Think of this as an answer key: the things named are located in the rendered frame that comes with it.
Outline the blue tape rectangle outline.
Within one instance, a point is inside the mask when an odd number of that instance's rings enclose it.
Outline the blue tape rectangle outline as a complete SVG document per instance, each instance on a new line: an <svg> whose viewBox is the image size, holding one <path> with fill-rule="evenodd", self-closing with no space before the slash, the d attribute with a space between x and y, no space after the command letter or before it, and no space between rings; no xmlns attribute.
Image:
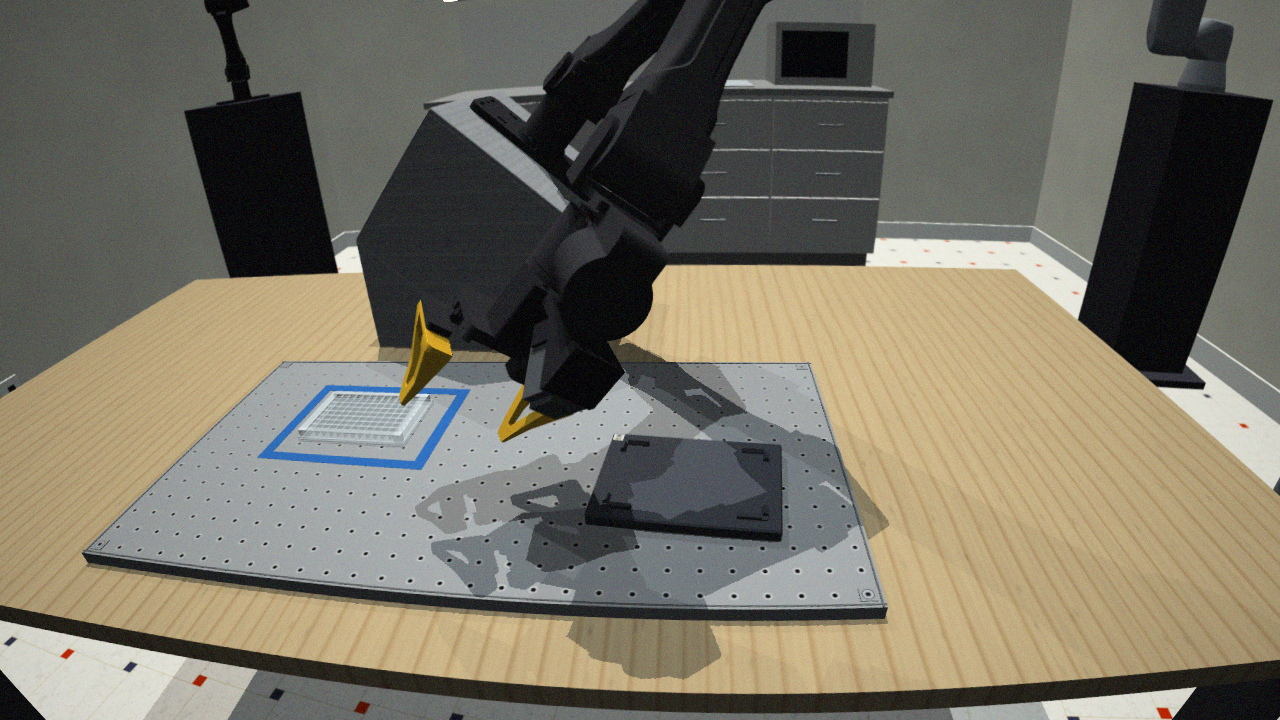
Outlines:
<svg viewBox="0 0 1280 720"><path fill-rule="evenodd" d="M288 452L275 452L274 450L282 445L282 441L291 434L292 430L312 411L312 409L330 392L330 391L364 391L364 392L383 392L383 393L401 393L401 387L371 387L371 386L325 386L316 397L285 427L284 430L270 445L268 448L259 455L259 457L279 459L279 460L292 460L292 461L305 461L305 462L332 462L332 464L346 464L346 465L358 465L358 466L372 466L372 468L402 468L402 469L417 469L422 470L422 466L428 461L428 457L433 454L439 439L444 434L447 427L449 427L454 414L458 411L460 406L463 404L470 389L439 389L439 388L422 388L419 395L457 395L445 411L444 416L436 425L435 430L424 445L421 452L415 461L404 460L389 460L389 459L374 459L374 457L344 457L344 456L330 456L330 455L316 455L316 454L288 454Z"/></svg>

